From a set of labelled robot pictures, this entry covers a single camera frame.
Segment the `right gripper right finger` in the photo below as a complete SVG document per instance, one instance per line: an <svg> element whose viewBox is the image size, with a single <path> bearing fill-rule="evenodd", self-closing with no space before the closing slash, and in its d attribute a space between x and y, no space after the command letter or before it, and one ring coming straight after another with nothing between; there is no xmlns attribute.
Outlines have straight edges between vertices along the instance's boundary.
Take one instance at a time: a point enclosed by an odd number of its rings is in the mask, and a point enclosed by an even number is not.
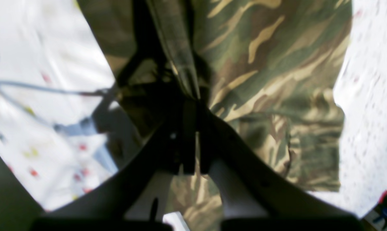
<svg viewBox="0 0 387 231"><path fill-rule="evenodd" d="M239 135L198 107L200 170L220 190L221 231L362 231L350 212L305 193L259 160Z"/></svg>

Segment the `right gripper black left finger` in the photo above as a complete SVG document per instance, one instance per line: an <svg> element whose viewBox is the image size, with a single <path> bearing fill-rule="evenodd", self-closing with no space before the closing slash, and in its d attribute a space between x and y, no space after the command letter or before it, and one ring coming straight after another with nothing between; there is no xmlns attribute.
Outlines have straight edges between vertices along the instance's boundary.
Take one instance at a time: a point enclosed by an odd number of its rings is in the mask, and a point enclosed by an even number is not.
<svg viewBox="0 0 387 231"><path fill-rule="evenodd" d="M32 231L172 231L162 222L173 175L195 171L197 103L170 111L133 159L96 189L33 222Z"/></svg>

